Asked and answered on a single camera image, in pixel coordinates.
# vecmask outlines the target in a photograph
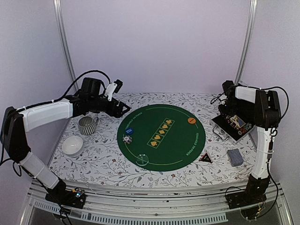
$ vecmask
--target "orange disc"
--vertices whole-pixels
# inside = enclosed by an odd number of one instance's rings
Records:
[[[189,118],[187,120],[190,124],[195,124],[196,123],[196,119],[195,118]]]

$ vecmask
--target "bowl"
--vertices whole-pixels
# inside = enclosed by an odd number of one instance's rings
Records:
[[[68,157],[77,157],[83,151],[83,139],[79,136],[68,137],[61,148]]]

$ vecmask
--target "green poker mat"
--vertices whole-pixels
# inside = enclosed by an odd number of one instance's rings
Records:
[[[133,129],[133,134],[127,135],[127,128]],[[130,136],[132,142],[125,143],[125,136]],[[145,154],[149,162],[139,167],[163,172],[192,163],[204,148],[205,131],[201,122],[185,109],[173,105],[148,105],[131,112],[121,122],[117,140],[121,152],[130,162],[139,166],[137,156]]]

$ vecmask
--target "blue disc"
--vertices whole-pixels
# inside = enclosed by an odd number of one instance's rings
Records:
[[[127,128],[126,130],[125,130],[125,133],[127,134],[127,135],[131,135],[131,134],[133,134],[133,129],[132,128]]]

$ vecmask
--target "vent grille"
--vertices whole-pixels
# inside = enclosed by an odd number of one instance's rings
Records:
[[[34,203],[36,208],[59,214],[60,208],[54,204],[36,200]],[[70,218],[84,220],[88,222],[99,223],[102,225],[210,225],[227,222],[225,213],[215,214],[203,217],[191,218],[169,218],[169,219],[138,219],[138,218],[122,218],[102,216],[96,213],[81,212],[81,216]]]

